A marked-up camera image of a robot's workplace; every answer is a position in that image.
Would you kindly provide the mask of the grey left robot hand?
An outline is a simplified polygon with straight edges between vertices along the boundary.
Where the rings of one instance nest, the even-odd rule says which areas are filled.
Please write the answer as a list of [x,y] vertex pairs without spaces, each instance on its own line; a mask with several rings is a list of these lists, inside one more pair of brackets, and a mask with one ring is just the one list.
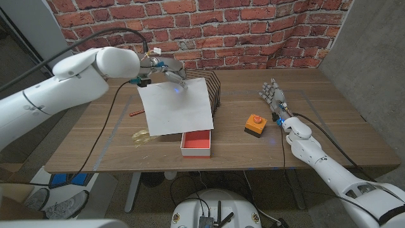
[[140,61],[139,75],[150,75],[152,73],[164,73],[169,82],[187,88],[187,75],[181,61],[165,57],[148,57]]

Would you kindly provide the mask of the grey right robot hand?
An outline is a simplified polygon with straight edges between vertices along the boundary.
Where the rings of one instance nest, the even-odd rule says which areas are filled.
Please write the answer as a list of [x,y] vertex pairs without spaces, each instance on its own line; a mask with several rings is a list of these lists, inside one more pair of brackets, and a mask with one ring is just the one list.
[[271,79],[270,83],[264,82],[262,85],[262,91],[259,95],[268,103],[272,120],[278,125],[292,117],[292,113],[288,110],[287,103],[285,100],[284,92],[279,88],[276,80]]

